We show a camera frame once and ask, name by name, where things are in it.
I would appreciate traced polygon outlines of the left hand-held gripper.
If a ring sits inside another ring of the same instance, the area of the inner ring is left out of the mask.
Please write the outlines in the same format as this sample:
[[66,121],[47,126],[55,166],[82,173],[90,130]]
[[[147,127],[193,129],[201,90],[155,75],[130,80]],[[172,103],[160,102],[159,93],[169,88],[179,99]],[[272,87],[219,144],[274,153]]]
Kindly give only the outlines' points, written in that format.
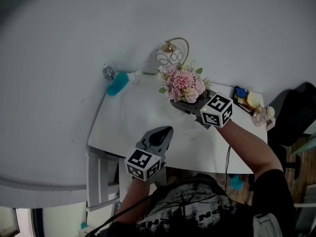
[[173,137],[172,126],[160,126],[145,133],[142,141],[131,147],[124,160],[126,172],[148,181],[165,166],[165,152]]

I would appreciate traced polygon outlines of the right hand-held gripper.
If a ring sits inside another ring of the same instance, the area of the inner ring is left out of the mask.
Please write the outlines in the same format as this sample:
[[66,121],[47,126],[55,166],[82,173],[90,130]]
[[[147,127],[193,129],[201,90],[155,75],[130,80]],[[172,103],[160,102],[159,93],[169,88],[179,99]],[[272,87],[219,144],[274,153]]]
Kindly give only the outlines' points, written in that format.
[[222,92],[206,90],[204,96],[195,103],[170,101],[176,109],[187,114],[194,114],[195,121],[206,129],[210,126],[222,128],[233,114],[233,100]]

